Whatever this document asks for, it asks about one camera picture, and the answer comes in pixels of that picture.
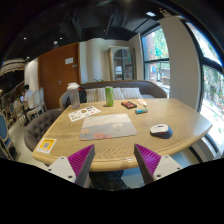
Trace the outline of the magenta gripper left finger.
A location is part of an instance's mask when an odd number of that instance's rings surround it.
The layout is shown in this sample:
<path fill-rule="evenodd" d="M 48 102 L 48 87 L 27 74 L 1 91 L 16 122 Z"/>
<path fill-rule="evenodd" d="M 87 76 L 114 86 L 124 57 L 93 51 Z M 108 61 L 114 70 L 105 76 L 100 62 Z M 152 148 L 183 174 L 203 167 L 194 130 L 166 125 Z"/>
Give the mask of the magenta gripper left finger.
<path fill-rule="evenodd" d="M 59 157 L 47 171 L 76 185 L 84 186 L 94 156 L 95 147 L 89 145 L 69 157 Z"/>

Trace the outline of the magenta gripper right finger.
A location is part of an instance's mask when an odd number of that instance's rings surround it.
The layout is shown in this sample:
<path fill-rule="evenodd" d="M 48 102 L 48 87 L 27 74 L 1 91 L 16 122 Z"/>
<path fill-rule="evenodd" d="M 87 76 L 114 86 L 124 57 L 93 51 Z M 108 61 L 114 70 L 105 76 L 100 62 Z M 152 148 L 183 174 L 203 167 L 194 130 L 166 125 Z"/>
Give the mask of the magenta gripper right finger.
<path fill-rule="evenodd" d="M 150 184 L 182 169 L 169 155 L 160 156 L 139 144 L 134 145 L 134 155 L 145 184 Z"/>

